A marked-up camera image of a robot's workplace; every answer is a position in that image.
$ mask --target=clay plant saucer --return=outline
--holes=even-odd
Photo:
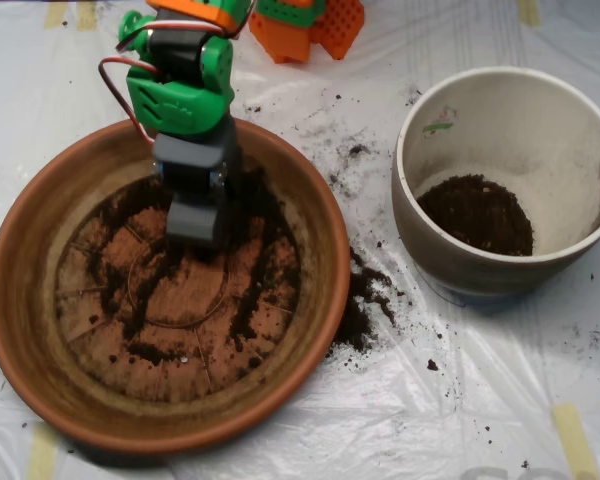
[[[342,214],[293,147],[238,121],[248,173],[219,254],[164,237],[170,196],[130,122],[76,143],[0,229],[0,366],[61,432],[131,454],[207,446],[280,406],[349,286]]]

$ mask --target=orange robot part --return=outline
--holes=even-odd
[[[213,5],[205,5],[191,0],[147,0],[147,3],[156,9],[168,8],[174,12],[206,20],[222,27],[226,32],[235,32],[238,29],[238,24],[231,15]]]
[[[311,27],[311,39],[334,60],[342,60],[363,25],[364,7],[360,0],[327,0],[324,17]]]
[[[308,8],[314,0],[284,0]],[[325,14],[309,28],[296,27],[254,13],[249,28],[275,63],[306,62],[311,43],[319,43],[334,60],[342,60],[364,25],[360,0],[327,0]]]
[[[309,28],[296,27],[253,13],[249,19],[249,29],[275,63],[309,60]]]

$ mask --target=clear plastic sheet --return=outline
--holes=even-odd
[[[99,467],[58,439],[48,478],[565,478],[550,413],[563,402],[576,404],[600,468],[600,244],[535,292],[465,304],[418,273],[392,216],[398,131],[418,91],[446,76],[537,68],[600,105],[600,0],[540,1],[530,27],[522,9],[535,3],[367,0],[341,62],[314,47],[308,65],[274,65],[245,32],[234,115],[281,135],[330,181],[352,245],[406,292],[388,293],[399,328],[372,306],[377,341],[365,355],[337,348],[285,406],[228,444],[139,471]],[[124,118],[96,66],[122,14],[149,11],[70,3],[63,25],[52,8],[64,7],[0,2],[0,223],[43,165]],[[124,90],[125,68],[111,71]],[[356,145],[366,148],[351,156]],[[43,478],[31,470],[40,422],[0,371],[0,479]]]

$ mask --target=green 3d-printed part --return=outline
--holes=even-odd
[[[140,123],[176,135],[208,132],[229,110],[233,100],[229,86],[218,93],[181,82],[158,83],[140,67],[129,70],[127,87]]]
[[[249,11],[250,2],[245,0],[194,0],[196,3],[202,3],[211,7],[218,7],[227,12],[236,24],[240,25]]]
[[[316,0],[309,8],[300,8],[280,0],[258,0],[256,12],[296,27],[309,28],[322,15],[326,0]]]
[[[226,97],[229,103],[233,100],[230,85],[232,61],[233,45],[220,37],[212,37],[207,41],[200,58],[204,86]]]
[[[140,12],[135,10],[125,13],[118,30],[118,40],[123,40],[130,33],[133,33],[138,28],[142,28],[145,24],[152,22],[155,19],[156,17],[153,15],[142,16]],[[149,51],[147,50],[148,40],[149,32],[144,31],[138,34],[138,36],[131,42],[131,45],[129,45],[129,49],[137,51],[140,54],[140,58],[145,61],[150,57]]]

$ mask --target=white ceramic pot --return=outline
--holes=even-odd
[[[440,229],[416,199],[449,177],[483,174],[518,197],[533,255],[488,253]],[[600,239],[600,109],[547,74],[470,70],[429,90],[396,148],[393,211],[413,259],[444,286],[469,294],[531,289]]]

